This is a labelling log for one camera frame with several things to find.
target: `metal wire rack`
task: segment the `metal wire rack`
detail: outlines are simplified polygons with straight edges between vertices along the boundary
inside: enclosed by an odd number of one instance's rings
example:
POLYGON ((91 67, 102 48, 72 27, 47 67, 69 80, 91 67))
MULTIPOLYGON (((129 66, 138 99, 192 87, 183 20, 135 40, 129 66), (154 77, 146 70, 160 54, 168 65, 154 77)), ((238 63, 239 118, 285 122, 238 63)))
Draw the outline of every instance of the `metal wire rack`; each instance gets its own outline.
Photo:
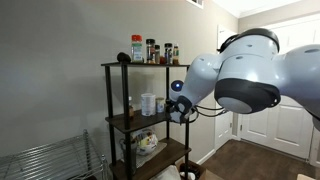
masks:
POLYGON ((106 159, 89 134, 0 157, 0 179, 106 179, 106 159))

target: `wooden shelf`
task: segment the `wooden shelf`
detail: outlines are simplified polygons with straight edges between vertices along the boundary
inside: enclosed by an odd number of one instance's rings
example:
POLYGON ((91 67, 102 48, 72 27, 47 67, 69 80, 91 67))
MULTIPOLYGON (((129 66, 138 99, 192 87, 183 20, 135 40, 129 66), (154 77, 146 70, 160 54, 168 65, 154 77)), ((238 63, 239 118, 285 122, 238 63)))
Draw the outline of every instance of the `wooden shelf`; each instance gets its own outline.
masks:
POLYGON ((142 116, 141 110, 134 112, 134 118, 133 120, 130 120, 130 129, 125 129, 124 127, 123 114, 113 116, 113 118, 106 117, 105 119, 122 133, 133 132, 133 131, 166 121, 164 112, 157 113, 152 116, 142 116))
MULTIPOLYGON (((132 179, 150 179, 191 151, 190 148, 185 149, 183 144, 171 138, 162 139, 160 142, 167 143, 167 146, 158 155, 138 168, 132 179)), ((110 168, 119 180, 127 179, 125 164, 121 160, 118 160, 115 166, 110 164, 110 168)))
POLYGON ((121 65, 127 65, 128 67, 189 67, 190 66, 185 64, 174 65, 174 64, 146 64, 146 63, 119 63, 119 62, 101 64, 101 66, 114 66, 114 67, 117 67, 117 66, 121 67, 121 65))

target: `wooden floor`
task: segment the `wooden floor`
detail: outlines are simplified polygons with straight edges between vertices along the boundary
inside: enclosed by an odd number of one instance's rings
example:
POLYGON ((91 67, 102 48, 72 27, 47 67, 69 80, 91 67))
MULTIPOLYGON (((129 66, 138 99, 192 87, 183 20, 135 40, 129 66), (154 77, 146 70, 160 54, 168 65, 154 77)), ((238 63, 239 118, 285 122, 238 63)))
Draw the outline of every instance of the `wooden floor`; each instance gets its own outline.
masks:
POLYGON ((257 145, 230 140, 203 166, 225 180, 296 180, 297 174, 317 178, 318 168, 257 145))

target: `red lid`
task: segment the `red lid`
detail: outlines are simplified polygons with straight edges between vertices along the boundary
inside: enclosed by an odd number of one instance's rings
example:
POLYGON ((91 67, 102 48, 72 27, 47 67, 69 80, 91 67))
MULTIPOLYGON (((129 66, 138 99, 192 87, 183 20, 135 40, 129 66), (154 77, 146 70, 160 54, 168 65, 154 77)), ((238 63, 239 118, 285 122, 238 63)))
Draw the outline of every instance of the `red lid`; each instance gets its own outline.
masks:
POLYGON ((141 35, 134 34, 131 36, 132 41, 142 41, 141 35))

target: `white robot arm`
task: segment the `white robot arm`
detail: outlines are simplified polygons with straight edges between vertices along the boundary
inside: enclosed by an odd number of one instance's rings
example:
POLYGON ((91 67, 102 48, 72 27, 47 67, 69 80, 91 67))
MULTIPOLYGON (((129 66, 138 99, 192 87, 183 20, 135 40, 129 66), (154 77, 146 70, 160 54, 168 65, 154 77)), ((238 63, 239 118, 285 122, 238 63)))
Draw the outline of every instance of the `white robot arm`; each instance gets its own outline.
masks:
POLYGON ((256 28, 226 41, 218 55, 196 57, 170 110, 172 120, 186 121, 190 109, 215 90, 220 106, 240 114, 274 107, 280 95, 291 97, 320 129, 320 45, 278 52, 277 36, 256 28))

